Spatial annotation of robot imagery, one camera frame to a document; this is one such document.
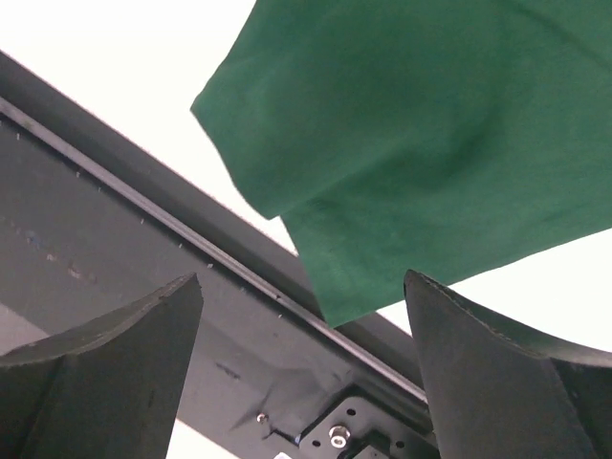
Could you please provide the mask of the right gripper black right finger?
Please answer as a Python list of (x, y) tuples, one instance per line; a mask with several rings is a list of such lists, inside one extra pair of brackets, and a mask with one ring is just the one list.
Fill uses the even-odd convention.
[(442, 457), (610, 457), (610, 353), (540, 332), (414, 271), (404, 296)]

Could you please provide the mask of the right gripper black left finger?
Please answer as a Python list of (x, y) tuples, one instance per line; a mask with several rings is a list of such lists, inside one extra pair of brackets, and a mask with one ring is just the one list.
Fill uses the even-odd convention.
[(203, 309), (194, 273), (1, 358), (4, 458), (164, 458)]

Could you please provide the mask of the green t shirt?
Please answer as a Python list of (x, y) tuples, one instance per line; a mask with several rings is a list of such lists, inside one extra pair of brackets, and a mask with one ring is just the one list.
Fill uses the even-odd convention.
[(611, 226), (607, 1), (259, 1), (191, 111), (334, 327)]

